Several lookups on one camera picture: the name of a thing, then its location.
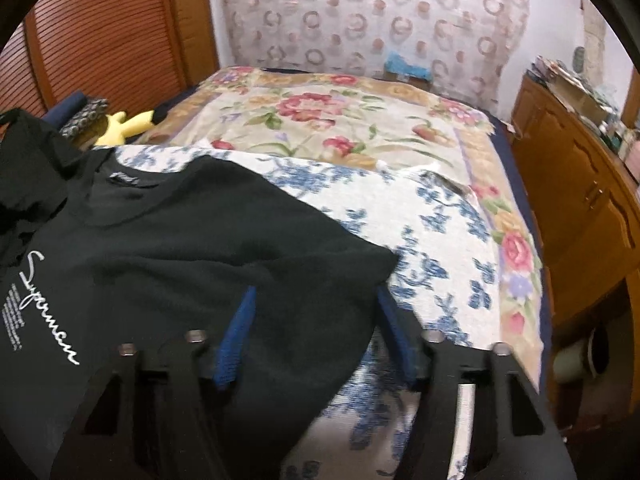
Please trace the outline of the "blue item on box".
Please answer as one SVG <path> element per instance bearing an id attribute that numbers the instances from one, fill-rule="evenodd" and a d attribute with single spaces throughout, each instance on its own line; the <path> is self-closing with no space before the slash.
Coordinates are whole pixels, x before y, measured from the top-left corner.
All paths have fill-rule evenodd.
<path id="1" fill-rule="evenodd" d="M 433 75 L 429 68 L 407 62 L 397 52 L 390 52 L 384 63 L 386 73 L 432 81 Z"/>

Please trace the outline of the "floral pink bed blanket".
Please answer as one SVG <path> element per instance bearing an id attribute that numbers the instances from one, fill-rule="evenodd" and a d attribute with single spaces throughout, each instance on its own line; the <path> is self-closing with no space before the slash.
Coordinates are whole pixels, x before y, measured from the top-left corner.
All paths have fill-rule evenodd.
<path id="1" fill-rule="evenodd" d="M 204 141 L 461 191 L 499 251 L 502 334 L 529 376 L 544 377 L 549 308 L 535 218 L 497 117 L 402 82 L 232 66 L 202 81 L 141 140 Z"/>

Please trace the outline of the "wooden sideboard cabinet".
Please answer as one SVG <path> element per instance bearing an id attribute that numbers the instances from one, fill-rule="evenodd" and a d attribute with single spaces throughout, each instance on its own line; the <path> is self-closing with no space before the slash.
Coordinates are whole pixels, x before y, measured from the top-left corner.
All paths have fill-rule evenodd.
<path id="1" fill-rule="evenodd" d="M 553 324 L 578 320 L 639 267 L 639 205 L 605 145 L 524 76 L 511 148 L 541 236 Z"/>

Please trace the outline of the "circle patterned curtain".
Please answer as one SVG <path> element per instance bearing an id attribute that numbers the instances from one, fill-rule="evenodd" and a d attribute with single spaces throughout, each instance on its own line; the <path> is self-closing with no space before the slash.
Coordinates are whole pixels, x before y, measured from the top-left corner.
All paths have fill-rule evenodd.
<path id="1" fill-rule="evenodd" d="M 529 0 L 218 1 L 235 63 L 379 77 L 397 55 L 491 112 L 529 16 Z"/>

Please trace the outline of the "small white desk fan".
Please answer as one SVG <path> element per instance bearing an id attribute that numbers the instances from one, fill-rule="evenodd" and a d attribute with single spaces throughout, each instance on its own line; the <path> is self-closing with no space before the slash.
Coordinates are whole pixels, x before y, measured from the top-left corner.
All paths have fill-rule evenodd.
<path id="1" fill-rule="evenodd" d="M 572 56 L 572 69 L 576 74 L 582 74 L 585 69 L 585 48 L 582 46 L 576 47 Z"/>

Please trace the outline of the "blue floral white blanket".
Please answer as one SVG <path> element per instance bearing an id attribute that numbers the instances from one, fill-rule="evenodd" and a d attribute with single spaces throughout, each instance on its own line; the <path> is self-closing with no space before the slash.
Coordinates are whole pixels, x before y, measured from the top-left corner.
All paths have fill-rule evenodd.
<path id="1" fill-rule="evenodd" d="M 477 206 L 439 178 L 195 146 L 116 151 L 121 164 L 149 172 L 177 172 L 204 154 L 260 174 L 350 232 L 390 248 L 399 257 L 390 293 L 428 330 L 460 346 L 486 349 L 498 340 L 500 263 L 488 226 Z M 285 460 L 281 478 L 392 478 L 419 399 L 401 385 L 375 335 L 355 374 Z"/>

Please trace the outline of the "cardboard box with clutter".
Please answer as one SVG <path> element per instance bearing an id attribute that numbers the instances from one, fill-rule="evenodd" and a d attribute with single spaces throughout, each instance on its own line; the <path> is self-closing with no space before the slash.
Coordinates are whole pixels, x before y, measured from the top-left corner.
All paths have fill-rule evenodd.
<path id="1" fill-rule="evenodd" d="M 538 55 L 533 62 L 533 68 L 549 91 L 570 112 L 589 119 L 597 127 L 601 124 L 614 124 L 620 119 L 615 105 L 557 62 Z"/>

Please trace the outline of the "tied beige window curtain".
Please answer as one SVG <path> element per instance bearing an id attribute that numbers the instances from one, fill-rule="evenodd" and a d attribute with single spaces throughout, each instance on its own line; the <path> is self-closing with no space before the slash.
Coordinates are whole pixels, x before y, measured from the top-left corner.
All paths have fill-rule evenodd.
<path id="1" fill-rule="evenodd" d="M 584 73 L 593 86 L 604 79 L 606 21 L 590 0 L 582 0 L 584 19 Z"/>

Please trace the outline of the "navy blue folded cloth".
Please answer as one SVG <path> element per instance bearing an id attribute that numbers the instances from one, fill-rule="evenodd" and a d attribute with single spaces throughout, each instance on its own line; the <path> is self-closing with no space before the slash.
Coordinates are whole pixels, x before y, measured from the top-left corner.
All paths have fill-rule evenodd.
<path id="1" fill-rule="evenodd" d="M 42 120 L 55 129 L 60 130 L 65 126 L 75 114 L 80 112 L 87 104 L 87 97 L 84 92 L 77 90 L 66 96 L 65 99 L 51 107 Z"/>

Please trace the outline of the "black white patterned cloth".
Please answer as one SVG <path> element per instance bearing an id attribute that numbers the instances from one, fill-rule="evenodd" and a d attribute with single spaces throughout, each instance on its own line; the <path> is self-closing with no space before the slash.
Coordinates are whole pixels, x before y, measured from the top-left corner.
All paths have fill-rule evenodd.
<path id="1" fill-rule="evenodd" d="M 63 125 L 60 135 L 81 151 L 91 148 L 106 133 L 109 105 L 107 99 L 88 99 L 87 104 Z"/>

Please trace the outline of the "grey waste bin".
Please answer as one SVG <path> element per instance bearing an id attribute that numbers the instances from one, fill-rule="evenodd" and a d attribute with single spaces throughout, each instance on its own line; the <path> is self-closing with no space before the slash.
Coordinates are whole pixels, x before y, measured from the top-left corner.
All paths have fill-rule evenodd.
<path id="1" fill-rule="evenodd" d="M 608 369 L 610 340 L 604 328 L 596 328 L 585 339 L 558 352 L 552 363 L 553 378 L 558 384 L 578 379 L 596 379 Z"/>

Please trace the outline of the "yellow plush toy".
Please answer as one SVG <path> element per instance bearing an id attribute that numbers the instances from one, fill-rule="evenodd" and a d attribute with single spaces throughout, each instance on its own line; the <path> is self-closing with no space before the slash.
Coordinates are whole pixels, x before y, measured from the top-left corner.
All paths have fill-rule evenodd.
<path id="1" fill-rule="evenodd" d="M 105 132 L 96 139 L 95 146 L 119 146 L 124 145 L 129 138 L 138 136 L 150 130 L 154 124 L 152 122 L 154 112 L 148 110 L 131 118 L 125 112 L 118 112 L 107 115 L 107 126 Z"/>

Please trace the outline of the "black Superman t-shirt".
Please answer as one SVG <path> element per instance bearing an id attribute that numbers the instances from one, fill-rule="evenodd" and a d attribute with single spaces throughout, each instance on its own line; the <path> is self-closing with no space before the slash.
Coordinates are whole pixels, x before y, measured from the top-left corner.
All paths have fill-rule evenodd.
<path id="1" fill-rule="evenodd" d="M 231 479 L 275 479 L 372 338 L 398 259 L 235 162 L 153 174 L 22 110 L 1 142 L 2 477 L 160 478 L 168 344 L 204 376 L 244 292 Z"/>

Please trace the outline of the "wooden louvered wardrobe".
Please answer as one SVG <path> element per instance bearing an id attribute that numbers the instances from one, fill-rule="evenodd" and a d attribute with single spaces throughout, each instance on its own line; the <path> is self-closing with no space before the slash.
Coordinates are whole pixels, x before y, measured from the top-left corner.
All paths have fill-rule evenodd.
<path id="1" fill-rule="evenodd" d="M 219 67 L 210 0 L 1 0 L 1 107 L 152 110 Z"/>

